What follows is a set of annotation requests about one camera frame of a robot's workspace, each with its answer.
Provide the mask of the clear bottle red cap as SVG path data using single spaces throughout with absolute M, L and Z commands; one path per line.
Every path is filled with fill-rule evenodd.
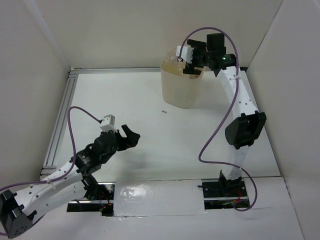
M 192 65 L 191 63 L 186 62 L 185 68 L 183 69 L 183 74 L 185 75 L 196 75 L 199 76 L 202 74 L 204 68 L 203 67 L 197 67 Z

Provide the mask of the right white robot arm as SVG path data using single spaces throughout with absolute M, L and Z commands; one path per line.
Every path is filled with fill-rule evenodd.
M 232 152 L 218 180 L 220 194 L 230 196 L 240 185 L 245 158 L 250 146 L 260 136 L 267 117 L 252 102 L 242 80 L 237 58 L 233 53 L 227 53 L 222 33 L 208 34 L 205 42 L 189 39 L 187 44 L 192 54 L 183 73 L 199 74 L 200 68 L 208 67 L 222 84 L 232 107 L 230 112 L 233 120 L 224 130 Z

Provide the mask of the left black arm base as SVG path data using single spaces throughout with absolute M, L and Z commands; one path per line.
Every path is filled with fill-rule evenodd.
M 82 198 L 70 201 L 66 211 L 68 213 L 99 212 L 101 216 L 114 216 L 115 184 L 97 182 L 89 175 L 83 181 L 85 195 Z

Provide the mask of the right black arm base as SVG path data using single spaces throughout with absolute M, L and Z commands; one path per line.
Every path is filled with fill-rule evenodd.
M 247 209 L 250 206 L 246 185 L 242 177 L 236 180 L 227 180 L 222 171 L 215 180 L 202 181 L 197 186 L 202 190 L 204 209 Z

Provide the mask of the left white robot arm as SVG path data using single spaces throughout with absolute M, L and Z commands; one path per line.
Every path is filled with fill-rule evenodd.
M 93 173 L 101 169 L 116 152 L 134 148 L 140 134 L 122 125 L 126 134 L 118 130 L 103 131 L 93 143 L 76 153 L 60 169 L 44 178 L 43 184 L 30 184 L 13 192 L 0 194 L 0 223 L 9 239 L 14 239 L 31 229 L 45 214 L 61 205 L 77 200 L 92 200 L 99 193 L 99 184 Z

